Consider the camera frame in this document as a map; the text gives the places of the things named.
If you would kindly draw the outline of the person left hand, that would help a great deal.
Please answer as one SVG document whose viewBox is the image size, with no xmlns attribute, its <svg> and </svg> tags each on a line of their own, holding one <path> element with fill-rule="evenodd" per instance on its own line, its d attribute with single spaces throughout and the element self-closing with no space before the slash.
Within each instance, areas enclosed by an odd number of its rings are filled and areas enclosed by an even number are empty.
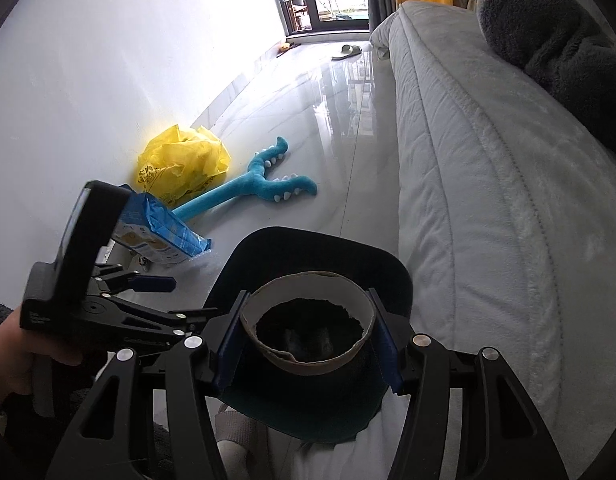
<svg viewBox="0 0 616 480">
<path fill-rule="evenodd" d="M 20 307 L 0 324 L 0 406 L 11 394 L 27 396 L 31 390 L 31 367 L 37 356 L 47 356 L 68 366 L 78 365 L 81 355 L 54 340 L 23 330 Z"/>
</svg>

